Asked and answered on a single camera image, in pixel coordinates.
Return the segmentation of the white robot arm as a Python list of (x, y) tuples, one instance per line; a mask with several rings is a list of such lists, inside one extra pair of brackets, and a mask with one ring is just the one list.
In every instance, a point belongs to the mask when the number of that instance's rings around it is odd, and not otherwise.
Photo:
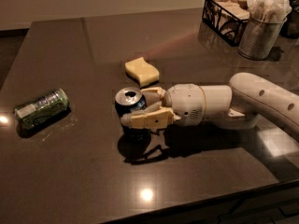
[(149, 99), (148, 107), (121, 117), (128, 128), (159, 130), (207, 121), (222, 129), (246, 130), (264, 117), (292, 138), (299, 136), (299, 96), (251, 73), (237, 73), (226, 85), (177, 84), (141, 93)]

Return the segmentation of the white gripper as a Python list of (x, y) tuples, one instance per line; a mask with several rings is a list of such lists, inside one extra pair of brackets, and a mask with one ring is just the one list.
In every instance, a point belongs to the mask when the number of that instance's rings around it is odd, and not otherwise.
[(130, 129), (165, 129), (171, 124), (197, 126), (206, 112), (203, 90), (194, 84), (177, 84), (168, 91), (161, 87), (141, 90), (147, 108), (124, 114), (121, 124)]

